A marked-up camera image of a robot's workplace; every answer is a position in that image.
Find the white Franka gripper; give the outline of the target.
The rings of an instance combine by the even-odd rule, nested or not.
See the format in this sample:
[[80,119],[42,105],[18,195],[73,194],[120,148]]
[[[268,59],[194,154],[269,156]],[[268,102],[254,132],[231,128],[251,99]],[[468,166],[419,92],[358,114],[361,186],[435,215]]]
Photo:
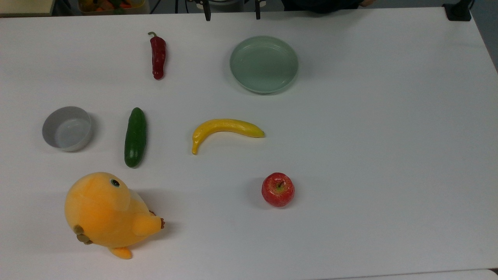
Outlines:
[[[210,21],[210,5],[245,5],[248,2],[255,2],[255,0],[196,0],[196,6],[203,7],[205,19],[206,21]],[[266,0],[256,0],[255,14],[257,20],[260,20],[260,8],[264,7],[265,5],[267,5]]]

